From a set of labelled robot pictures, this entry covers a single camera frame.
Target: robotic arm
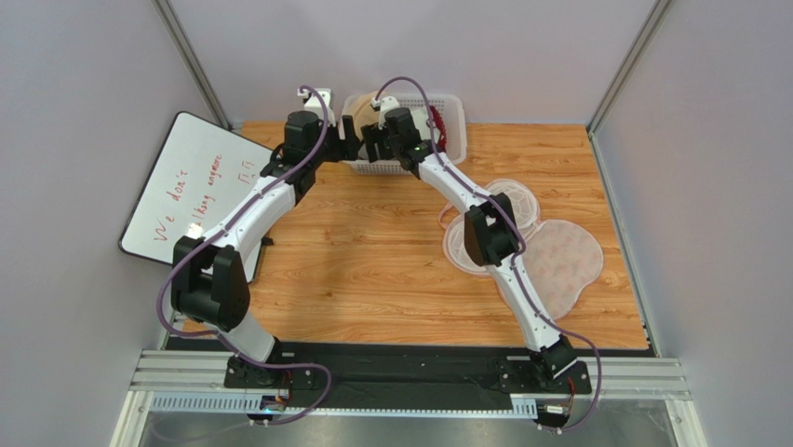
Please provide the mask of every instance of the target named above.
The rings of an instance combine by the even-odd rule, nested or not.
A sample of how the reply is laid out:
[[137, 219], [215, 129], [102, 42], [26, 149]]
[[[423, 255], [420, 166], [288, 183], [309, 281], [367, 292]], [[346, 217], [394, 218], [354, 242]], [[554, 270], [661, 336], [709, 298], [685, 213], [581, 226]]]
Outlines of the robotic arm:
[[[330, 91], [324, 89], [319, 93], [324, 103], [330, 104]], [[300, 202], [314, 184], [316, 170], [323, 162], [355, 160], [362, 143], [356, 137], [352, 117], [343, 116], [346, 138], [341, 139], [335, 118], [329, 115], [329, 132], [319, 151], [301, 169], [258, 198], [263, 188], [303, 162], [319, 140], [322, 125], [316, 113], [321, 110], [318, 109], [319, 99], [313, 95], [304, 99], [304, 110], [288, 117], [284, 143], [273, 152], [271, 162], [262, 170], [245, 200], [224, 221], [231, 222], [249, 206], [247, 211], [232, 225], [220, 223], [203, 235], [199, 228], [194, 228], [174, 248], [175, 265], [206, 238], [222, 232], [174, 278], [171, 304], [189, 318], [216, 329], [240, 352], [257, 361], [267, 361], [278, 341], [248, 312], [250, 294], [242, 260], [255, 250], [272, 225]], [[383, 104], [388, 106], [380, 109], [380, 123], [363, 132], [364, 143], [370, 148], [372, 141], [376, 141], [381, 152], [387, 147], [403, 169], [434, 186], [464, 214], [468, 254], [475, 263], [484, 265], [496, 280], [516, 315], [526, 347], [542, 379], [557, 379], [576, 362], [576, 355], [567, 337], [548, 327], [526, 300], [519, 282], [527, 289], [536, 310], [550, 319], [526, 275], [522, 257], [516, 256], [511, 264], [505, 262], [517, 252], [518, 241], [492, 202], [514, 221], [509, 198], [504, 194], [491, 195], [455, 168], [445, 154], [433, 152], [431, 142], [425, 138], [428, 135], [426, 113], [424, 119], [420, 116], [417, 119], [414, 111], [399, 107], [392, 97], [383, 98], [380, 105]], [[212, 275], [206, 273], [210, 267]]]

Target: white arm segment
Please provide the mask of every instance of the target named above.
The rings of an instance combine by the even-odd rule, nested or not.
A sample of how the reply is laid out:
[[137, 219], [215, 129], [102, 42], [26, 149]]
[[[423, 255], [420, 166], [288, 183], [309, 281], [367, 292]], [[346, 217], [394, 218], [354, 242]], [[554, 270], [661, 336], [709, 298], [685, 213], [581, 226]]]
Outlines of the white arm segment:
[[[268, 184], [274, 182], [275, 177], [262, 177], [253, 186], [245, 199], [223, 219], [218, 226], [207, 231], [206, 237], [211, 237], [223, 231], [223, 224], [228, 222], [251, 197], [257, 196]], [[280, 183], [271, 189], [264, 197], [256, 201], [235, 224], [229, 228], [228, 234], [218, 239], [213, 245], [225, 247], [231, 245], [239, 251], [242, 259], [248, 259], [250, 253], [259, 246], [262, 236], [270, 231], [270, 227], [284, 214], [295, 208], [295, 190], [290, 184]], [[221, 331], [211, 324], [205, 324], [220, 332], [229, 343], [239, 352], [259, 361], [267, 361], [270, 357], [276, 340], [266, 331], [259, 321], [250, 312], [245, 314], [242, 322], [229, 332]]]
[[[486, 200], [472, 193], [469, 193], [456, 179], [454, 179], [449, 171], [453, 171], [458, 178], [462, 179], [470, 188], [475, 192], [489, 196], [491, 193], [472, 182], [465, 174], [460, 172], [454, 165], [451, 164], [446, 154], [440, 154], [443, 165], [438, 162], [435, 155], [428, 156], [424, 161], [419, 164], [419, 175], [421, 179], [434, 186], [440, 193], [449, 201], [454, 208], [460, 213], [465, 213], [473, 206], [478, 206]], [[559, 340], [559, 332], [547, 325], [534, 313], [526, 300], [520, 285], [517, 283], [517, 275], [526, 286], [529, 296], [533, 300], [537, 308], [543, 315], [548, 316], [543, 302], [537, 294], [537, 290], [531, 284], [529, 275], [526, 274], [526, 268], [523, 265], [523, 257], [518, 256], [515, 260], [516, 270], [513, 271], [511, 267], [511, 255], [502, 260], [501, 266], [486, 265], [488, 273], [493, 276], [499, 290], [504, 296], [504, 300], [512, 309], [512, 312], [517, 318], [517, 324], [520, 326], [520, 331], [523, 333], [523, 341], [526, 347], [532, 351], [539, 352], [541, 348], [550, 347]]]

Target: whiteboard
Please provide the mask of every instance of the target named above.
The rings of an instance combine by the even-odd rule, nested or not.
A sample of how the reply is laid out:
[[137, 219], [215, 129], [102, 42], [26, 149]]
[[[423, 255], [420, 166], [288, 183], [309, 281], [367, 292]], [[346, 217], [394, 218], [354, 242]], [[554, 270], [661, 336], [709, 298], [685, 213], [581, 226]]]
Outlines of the whiteboard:
[[[245, 198], [272, 151], [180, 112], [143, 186], [118, 245], [125, 253], [171, 264], [190, 224], [209, 230]], [[259, 250], [245, 261], [253, 279]]]

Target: wooden table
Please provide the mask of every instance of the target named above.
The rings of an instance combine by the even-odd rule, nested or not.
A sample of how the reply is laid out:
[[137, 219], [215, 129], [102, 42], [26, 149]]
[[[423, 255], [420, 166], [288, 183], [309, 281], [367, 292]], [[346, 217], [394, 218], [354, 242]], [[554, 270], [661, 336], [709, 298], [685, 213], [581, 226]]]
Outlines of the wooden table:
[[[248, 122], [242, 134], [275, 147], [283, 123]], [[460, 169], [482, 185], [524, 183], [542, 219], [592, 233], [605, 254], [603, 272], [558, 323], [599, 347], [647, 348], [583, 126], [468, 125]], [[523, 345], [495, 283], [468, 276], [444, 256], [437, 213], [445, 203], [413, 176], [358, 175], [326, 163], [302, 202], [273, 227], [276, 244], [250, 286], [250, 311], [282, 340]]]

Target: cable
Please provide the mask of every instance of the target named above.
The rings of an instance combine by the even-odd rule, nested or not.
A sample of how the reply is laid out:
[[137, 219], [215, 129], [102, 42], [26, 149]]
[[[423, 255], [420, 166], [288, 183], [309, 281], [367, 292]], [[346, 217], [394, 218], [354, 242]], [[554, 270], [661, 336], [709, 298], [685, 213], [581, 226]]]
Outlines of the cable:
[[[435, 144], [435, 132], [433, 130], [434, 126], [433, 126], [433, 123], [432, 123], [432, 117], [433, 117], [432, 108], [431, 108], [432, 106], [430, 105], [429, 99], [427, 98], [427, 94], [426, 94], [426, 92], [424, 92], [424, 89], [422, 88], [422, 86], [419, 85], [419, 83], [413, 78], [410, 78], [410, 77], [407, 77], [407, 76], [397, 76], [397, 77], [389, 80], [385, 84], [383, 84], [383, 86], [380, 88], [380, 90], [378, 90], [377, 95], [374, 97], [375, 101], [378, 101], [380, 99], [380, 95], [383, 93], [383, 91], [388, 86], [390, 86], [391, 84], [393, 84], [396, 81], [407, 81], [407, 82], [410, 82], [413, 86], [415, 86], [419, 90], [419, 93], [421, 93], [422, 99], [424, 101], [424, 107], [426, 107], [426, 110], [427, 110], [428, 119], [431, 120], [430, 126], [429, 126], [430, 145], [432, 147], [432, 152], [435, 154], [437, 162], [440, 164], [440, 166], [451, 176], [451, 178], [453, 178], [457, 183], [459, 183], [466, 191], [468, 191], [469, 193], [471, 193], [474, 196], [477, 196], [479, 198], [485, 199], [488, 202], [490, 202], [492, 204], [492, 206], [498, 211], [499, 214], [501, 214], [501, 216], [507, 222], [507, 224], [509, 225], [509, 229], [515, 234], [515, 237], [516, 237], [517, 242], [519, 244], [519, 249], [518, 249], [518, 251], [515, 252], [515, 254], [512, 255], [512, 258], [510, 258], [510, 266], [511, 266], [511, 269], [515, 272], [515, 278], [517, 279], [517, 284], [520, 286], [520, 290], [523, 292], [523, 295], [526, 298], [526, 301], [529, 302], [529, 305], [531, 306], [531, 310], [533, 310], [534, 313], [537, 315], [537, 317], [539, 319], [541, 319], [543, 321], [543, 323], [545, 323], [549, 327], [559, 331], [560, 333], [568, 335], [570, 337], [577, 338], [577, 339], [581, 340], [582, 342], [586, 343], [587, 345], [589, 345], [589, 347], [592, 348], [592, 352], [595, 354], [595, 361], [596, 361], [596, 364], [597, 364], [597, 367], [598, 367], [598, 384], [595, 387], [595, 395], [592, 398], [592, 402], [589, 404], [589, 408], [586, 410], [586, 413], [584, 414], [584, 416], [582, 416], [582, 418], [578, 422], [572, 424], [571, 426], [562, 428], [561, 431], [562, 432], [566, 432], [566, 431], [573, 430], [573, 429], [575, 429], [577, 427], [580, 427], [584, 422], [586, 422], [586, 420], [589, 419], [589, 416], [595, 410], [595, 407], [598, 404], [598, 399], [600, 398], [600, 388], [601, 388], [602, 381], [603, 381], [603, 378], [602, 378], [603, 377], [603, 365], [602, 365], [602, 361], [600, 359], [600, 352], [598, 351], [598, 348], [595, 346], [594, 343], [592, 343], [591, 340], [589, 340], [588, 338], [584, 337], [583, 335], [581, 335], [579, 333], [576, 333], [576, 332], [572, 332], [572, 331], [568, 331], [566, 329], [560, 328], [555, 322], [553, 322], [550, 318], [546, 317], [542, 312], [540, 312], [540, 309], [537, 307], [537, 305], [531, 299], [531, 295], [529, 294], [529, 291], [527, 290], [526, 285], [523, 283], [523, 279], [521, 278], [521, 275], [517, 271], [517, 267], [515, 265], [515, 260], [517, 259], [517, 257], [523, 255], [523, 253], [526, 251], [526, 241], [523, 240], [523, 236], [517, 230], [517, 225], [515, 225], [515, 222], [512, 219], [510, 219], [509, 215], [498, 204], [498, 202], [493, 200], [492, 197], [490, 197], [490, 196], [485, 196], [484, 194], [481, 194], [481, 193], [477, 192], [473, 187], [469, 186], [468, 183], [466, 183], [462, 178], [460, 178], [460, 176], [457, 175], [457, 173], [455, 173], [453, 169], [447, 169], [446, 163], [443, 161], [443, 158], [441, 158], [440, 152], [437, 150], [437, 146]], [[552, 433], [557, 433], [558, 432], [557, 430], [555, 430], [555, 429], [552, 430], [550, 428], [548, 429], [548, 431], [550, 431]]]
[[[311, 161], [311, 159], [314, 157], [314, 155], [316, 155], [317, 151], [319, 151], [319, 148], [322, 146], [323, 142], [325, 141], [325, 137], [328, 134], [328, 106], [325, 104], [325, 101], [322, 99], [322, 95], [320, 95], [319, 92], [316, 91], [314, 88], [309, 87], [309, 86], [301, 86], [300, 87], [300, 92], [303, 92], [303, 91], [306, 91], [306, 90], [308, 90], [313, 95], [315, 95], [317, 97], [317, 99], [319, 100], [319, 104], [322, 106], [322, 130], [319, 133], [319, 139], [316, 141], [314, 147], [308, 153], [308, 156], [306, 156], [303, 160], [300, 161], [300, 163], [298, 163], [297, 165], [295, 165], [294, 167], [289, 169], [287, 172], [283, 173], [281, 176], [276, 178], [274, 181], [272, 181], [271, 183], [269, 183], [266, 186], [264, 186], [264, 188], [262, 188], [262, 190], [259, 192], [259, 194], [251, 196], [250, 199], [247, 202], [245, 202], [242, 207], [240, 207], [240, 209], [231, 217], [231, 219], [229, 219], [228, 222], [221, 223], [221, 226], [222, 226], [222, 230], [221, 231], [219, 231], [217, 234], [213, 235], [212, 237], [207, 238], [204, 242], [202, 242], [200, 245], [198, 245], [197, 247], [192, 249], [189, 253], [187, 253], [187, 255], [184, 256], [184, 258], [181, 261], [179, 261], [173, 267], [173, 269], [170, 271], [170, 273], [168, 273], [168, 276], [166, 277], [165, 282], [163, 283], [162, 287], [160, 287], [159, 293], [157, 294], [157, 301], [156, 301], [157, 319], [159, 319], [160, 324], [162, 324], [162, 326], [171, 334], [180, 336], [182, 338], [199, 337], [199, 336], [202, 336], [202, 335], [218, 335], [218, 340], [224, 346], [226, 346], [226, 348], [228, 348], [232, 353], [234, 353], [236, 356], [240, 357], [242, 360], [244, 360], [244, 361], [246, 361], [248, 363], [251, 363], [251, 364], [253, 364], [255, 366], [258, 366], [260, 368], [273, 369], [273, 370], [289, 370], [289, 369], [292, 369], [292, 368], [311, 368], [311, 369], [319, 369], [319, 370], [321, 370], [323, 373], [325, 373], [327, 375], [328, 382], [326, 383], [325, 389], [322, 391], [322, 394], [319, 396], [319, 399], [317, 399], [314, 403], [312, 403], [311, 405], [306, 407], [303, 411], [301, 411], [301, 412], [299, 412], [297, 414], [294, 414], [294, 415], [292, 415], [290, 417], [287, 417], [287, 418], [284, 418], [284, 419], [278, 419], [278, 420], [275, 420], [273, 422], [270, 422], [268, 425], [271, 425], [271, 426], [281, 426], [281, 425], [284, 425], [284, 424], [288, 424], [290, 422], [294, 422], [294, 421], [296, 421], [298, 419], [301, 419], [301, 418], [305, 417], [312, 410], [314, 410], [317, 406], [319, 406], [319, 404], [325, 399], [325, 397], [330, 392], [330, 384], [331, 384], [330, 370], [327, 367], [325, 367], [324, 365], [315, 364], [315, 363], [294, 363], [294, 364], [289, 364], [289, 365], [275, 365], [275, 364], [270, 364], [270, 363], [264, 363], [264, 362], [252, 359], [251, 357], [249, 357], [249, 356], [245, 355], [244, 353], [240, 352], [233, 345], [231, 345], [222, 335], [220, 335], [217, 331], [212, 331], [212, 330], [210, 330], [210, 331], [198, 331], [198, 332], [184, 332], [184, 331], [180, 331], [180, 330], [174, 328], [168, 322], [168, 319], [165, 318], [165, 312], [163, 311], [163, 302], [165, 301], [165, 293], [166, 293], [166, 290], [168, 289], [168, 286], [173, 282], [173, 279], [179, 274], [179, 272], [188, 263], [190, 263], [190, 261], [193, 260], [193, 258], [195, 258], [198, 253], [200, 253], [206, 247], [212, 245], [214, 242], [216, 242], [221, 237], [227, 235], [228, 232], [229, 232], [228, 229], [230, 227], [234, 226], [234, 224], [236, 224], [236, 222], [240, 218], [242, 218], [242, 216], [245, 215], [246, 212], [248, 212], [248, 210], [250, 209], [250, 207], [253, 206], [254, 203], [256, 203], [258, 200], [260, 200], [262, 197], [264, 197], [277, 184], [283, 182], [289, 176], [291, 176], [292, 174], [294, 174], [298, 170], [302, 169], [309, 161]], [[221, 433], [225, 433], [225, 432], [230, 431], [230, 430], [234, 430], [234, 429], [241, 428], [241, 427], [248, 427], [248, 426], [249, 426], [249, 423], [238, 424], [238, 425], [235, 425], [235, 426], [230, 426], [230, 427], [223, 428], [222, 430], [219, 430], [219, 431], [216, 431], [216, 432], [212, 432], [212, 433], [209, 433], [207, 435], [203, 435], [203, 436], [200, 436], [200, 437], [197, 437], [197, 438], [190, 438], [190, 439], [184, 439], [184, 440], [177, 440], [177, 439], [171, 439], [171, 438], [163, 437], [159, 433], [157, 433], [156, 430], [154, 430], [153, 427], [152, 427], [151, 430], [152, 430], [152, 434], [155, 435], [155, 437], [159, 438], [160, 440], [165, 440], [165, 441], [169, 441], [169, 442], [194, 442], [194, 441], [197, 441], [197, 440], [204, 440], [204, 439], [212, 438], [214, 436], [217, 436], [217, 435], [219, 435]]]

